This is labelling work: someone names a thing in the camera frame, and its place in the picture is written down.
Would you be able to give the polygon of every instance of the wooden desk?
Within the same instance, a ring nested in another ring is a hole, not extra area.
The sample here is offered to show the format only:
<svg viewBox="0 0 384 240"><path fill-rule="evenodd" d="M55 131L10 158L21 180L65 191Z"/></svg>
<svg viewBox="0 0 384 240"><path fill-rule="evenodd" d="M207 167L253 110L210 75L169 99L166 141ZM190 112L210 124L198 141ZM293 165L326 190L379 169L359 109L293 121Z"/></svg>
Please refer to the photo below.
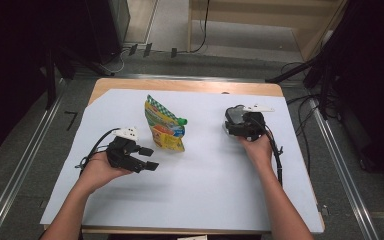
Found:
<svg viewBox="0 0 384 240"><path fill-rule="evenodd" d="M211 0L208 21L292 28L304 60L314 56L341 18L346 0ZM205 20L207 0L189 0L188 51L192 20Z"/></svg>
<svg viewBox="0 0 384 240"><path fill-rule="evenodd" d="M144 117L147 94L179 117L188 119L183 140L185 152L161 150L153 143ZM284 146L281 161L285 192L310 230L323 232L323 221L280 87L186 80L98 80L41 224L46 227L52 222L77 180L78 169L74 166L97 139L109 129L134 123L139 130L138 144L153 148L155 152L149 160L159 162L160 166L155 172L142 171L115 179L91 195L83 219L85 232L259 234L270 231L258 175L242 146L221 127L227 107L256 102L275 108L275 113L265 118L278 145ZM104 140L102 145L111 140Z"/></svg>

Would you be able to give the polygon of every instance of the white board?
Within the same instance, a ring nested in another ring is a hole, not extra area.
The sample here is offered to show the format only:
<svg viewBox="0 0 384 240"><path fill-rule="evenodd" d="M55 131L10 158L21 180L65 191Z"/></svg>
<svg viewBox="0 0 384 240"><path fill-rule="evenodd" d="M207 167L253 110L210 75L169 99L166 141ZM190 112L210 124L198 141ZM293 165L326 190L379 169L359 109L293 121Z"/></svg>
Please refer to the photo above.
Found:
<svg viewBox="0 0 384 240"><path fill-rule="evenodd" d="M185 152L156 147L144 114L150 94L177 117L186 118ZM108 130L136 126L137 144L155 150L143 161L160 163L115 179L95 191L83 225L124 228L270 231L264 195L243 147L222 128L225 110L239 104L262 104L283 165L283 185L313 233L324 231L316 198L283 97L196 92L112 89L88 106L72 149L54 187L41 224L50 224L79 175L74 168ZM114 137L108 136L101 145Z"/></svg>

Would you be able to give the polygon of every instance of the green bottle cap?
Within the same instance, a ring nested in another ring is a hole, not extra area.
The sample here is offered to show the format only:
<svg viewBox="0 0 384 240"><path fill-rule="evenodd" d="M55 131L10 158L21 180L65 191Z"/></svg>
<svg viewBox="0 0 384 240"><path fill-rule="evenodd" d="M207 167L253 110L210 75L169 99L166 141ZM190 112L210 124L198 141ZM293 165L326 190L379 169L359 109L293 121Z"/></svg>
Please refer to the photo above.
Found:
<svg viewBox="0 0 384 240"><path fill-rule="evenodd" d="M184 118L177 118L177 123L178 123L180 126L183 126L183 125L188 124L188 120L187 120L187 119L184 119Z"/></svg>

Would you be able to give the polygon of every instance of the person's left hand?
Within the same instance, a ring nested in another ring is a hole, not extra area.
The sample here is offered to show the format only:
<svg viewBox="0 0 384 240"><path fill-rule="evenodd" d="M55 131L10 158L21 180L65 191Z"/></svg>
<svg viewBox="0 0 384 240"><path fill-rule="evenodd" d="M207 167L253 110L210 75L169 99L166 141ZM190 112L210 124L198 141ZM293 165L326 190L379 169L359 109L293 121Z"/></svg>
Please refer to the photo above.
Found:
<svg viewBox="0 0 384 240"><path fill-rule="evenodd" d="M91 194L111 180L130 173L132 172L123 168L111 167L107 153L98 152L91 157L76 185Z"/></svg>

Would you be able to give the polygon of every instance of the white plastic mount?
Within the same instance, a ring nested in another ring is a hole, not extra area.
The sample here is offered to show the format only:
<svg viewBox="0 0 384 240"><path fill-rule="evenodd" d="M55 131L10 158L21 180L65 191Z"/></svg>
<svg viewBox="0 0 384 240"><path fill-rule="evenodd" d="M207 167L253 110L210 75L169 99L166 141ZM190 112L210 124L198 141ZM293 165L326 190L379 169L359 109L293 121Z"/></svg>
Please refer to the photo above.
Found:
<svg viewBox="0 0 384 240"><path fill-rule="evenodd" d="M244 107L245 112L274 112L274 108L270 108L260 104L254 104L251 107Z"/></svg>
<svg viewBox="0 0 384 240"><path fill-rule="evenodd" d="M139 140L138 130L136 127L122 128L119 130L114 130L112 132L112 134L116 135L117 137L122 137L122 138L129 139L132 141Z"/></svg>

